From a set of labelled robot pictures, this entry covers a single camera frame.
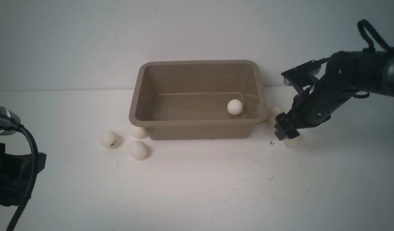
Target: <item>brown plastic bin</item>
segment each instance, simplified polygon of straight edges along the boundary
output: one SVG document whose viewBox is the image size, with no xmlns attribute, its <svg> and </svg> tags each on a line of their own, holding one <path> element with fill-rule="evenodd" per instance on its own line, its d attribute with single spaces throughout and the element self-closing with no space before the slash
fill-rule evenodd
<svg viewBox="0 0 394 231">
<path fill-rule="evenodd" d="M 227 104 L 243 102 L 231 115 Z M 153 140 L 249 137 L 267 119 L 257 64 L 248 60 L 170 61 L 139 71 L 129 119 Z"/>
</svg>

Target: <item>black cable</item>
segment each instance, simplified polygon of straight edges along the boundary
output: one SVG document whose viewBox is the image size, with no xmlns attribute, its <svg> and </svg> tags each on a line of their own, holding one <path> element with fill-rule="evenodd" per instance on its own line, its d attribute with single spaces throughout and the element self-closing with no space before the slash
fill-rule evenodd
<svg viewBox="0 0 394 231">
<path fill-rule="evenodd" d="M 367 93 L 364 94 L 364 95 L 357 95 L 357 94 L 355 94 L 355 95 L 353 95 L 353 97 L 354 97 L 354 98 L 368 98 L 368 97 L 370 97 L 370 93 L 367 92 Z"/>
<path fill-rule="evenodd" d="M 27 202 L 31 197 L 31 192 L 33 191 L 34 183 L 36 182 L 36 177 L 38 173 L 37 165 L 39 162 L 39 152 L 37 150 L 36 142 L 34 141 L 34 138 L 31 135 L 31 133 L 22 124 L 17 123 L 13 118 L 0 115 L 0 129 L 7 131 L 14 130 L 19 133 L 22 133 L 26 137 L 27 142 L 29 143 L 31 149 L 31 174 L 30 174 L 29 182 L 27 184 L 24 197 L 21 199 L 19 206 L 16 209 L 16 212 L 13 215 L 12 219 L 10 220 L 10 223 L 6 229 L 6 231 L 13 231 L 14 228 L 16 227 L 17 222 L 19 221 L 21 214 L 24 211 L 24 208 L 27 205 Z"/>
<path fill-rule="evenodd" d="M 34 188 L 34 183 L 36 182 L 36 177 L 37 177 L 37 164 L 39 162 L 39 152 L 37 151 L 37 145 L 36 142 L 34 141 L 33 136 L 31 133 L 25 128 L 25 127 L 20 127 L 18 132 L 22 133 L 26 139 L 27 142 L 29 142 L 30 149 L 31 149 L 31 175 L 29 179 L 29 183 L 27 184 L 26 192 L 24 193 L 24 198 L 22 201 L 19 203 L 18 208 L 16 209 L 15 214 L 13 215 L 6 231 L 13 231 L 17 222 L 19 221 L 19 218 L 21 214 L 24 211 L 24 208 L 27 205 L 27 202 L 29 201 L 31 197 L 31 192 L 33 191 Z"/>
<path fill-rule="evenodd" d="M 365 32 L 366 29 L 381 48 L 383 48 L 385 51 L 389 51 L 391 49 L 391 47 L 383 40 L 383 38 L 367 20 L 363 19 L 359 21 L 357 23 L 357 27 L 361 37 L 367 42 L 369 51 L 375 51 L 375 48 L 373 41 Z"/>
</svg>

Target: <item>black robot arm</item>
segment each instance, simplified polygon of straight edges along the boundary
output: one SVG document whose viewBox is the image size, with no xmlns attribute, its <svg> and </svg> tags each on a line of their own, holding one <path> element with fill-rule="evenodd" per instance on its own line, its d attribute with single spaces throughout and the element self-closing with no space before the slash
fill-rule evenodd
<svg viewBox="0 0 394 231">
<path fill-rule="evenodd" d="M 293 85 L 298 95 L 291 110 L 275 118 L 275 135 L 279 140 L 299 136 L 297 129 L 319 126 L 351 97 L 367 98 L 370 92 L 394 97 L 394 47 L 389 47 L 366 20 L 357 26 L 368 48 L 339 51 L 281 74 L 285 84 Z M 364 28 L 385 51 L 375 51 Z M 314 74 L 323 63 L 327 63 L 326 73 L 318 80 Z M 366 94 L 357 95 L 360 91 Z"/>
</svg>

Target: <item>white wall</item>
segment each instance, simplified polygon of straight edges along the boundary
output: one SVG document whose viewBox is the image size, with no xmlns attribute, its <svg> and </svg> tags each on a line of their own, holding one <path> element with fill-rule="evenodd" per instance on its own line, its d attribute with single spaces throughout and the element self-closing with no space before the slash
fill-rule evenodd
<svg viewBox="0 0 394 231">
<path fill-rule="evenodd" d="M 133 88 L 158 60 L 250 59 L 264 85 L 311 59 L 394 46 L 394 1 L 0 0 L 0 90 Z"/>
</svg>

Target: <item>ping pong ball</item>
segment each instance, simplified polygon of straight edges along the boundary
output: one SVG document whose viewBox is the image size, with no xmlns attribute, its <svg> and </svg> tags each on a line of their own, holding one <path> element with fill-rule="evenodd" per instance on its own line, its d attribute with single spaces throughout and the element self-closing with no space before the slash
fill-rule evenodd
<svg viewBox="0 0 394 231">
<path fill-rule="evenodd" d="M 141 139 L 146 135 L 146 130 L 142 127 L 133 126 L 133 128 L 131 129 L 131 134 L 134 137 Z"/>
<path fill-rule="evenodd" d="M 273 107 L 269 111 L 269 117 L 267 118 L 267 120 L 270 121 L 270 123 L 274 126 L 276 124 L 275 117 L 278 116 L 281 113 L 283 113 L 281 108 Z"/>
<path fill-rule="evenodd" d="M 233 99 L 228 102 L 227 111 L 234 116 L 239 115 L 243 111 L 243 103 L 238 99 Z"/>
<path fill-rule="evenodd" d="M 284 144 L 290 147 L 297 146 L 300 143 L 301 136 L 297 136 L 293 139 L 285 139 L 283 140 Z"/>
<path fill-rule="evenodd" d="M 128 152 L 134 159 L 141 159 L 147 154 L 147 146 L 141 141 L 136 141 L 130 145 Z"/>
<path fill-rule="evenodd" d="M 100 138 L 100 143 L 106 148 L 116 148 L 120 142 L 120 137 L 114 131 L 106 131 Z"/>
</svg>

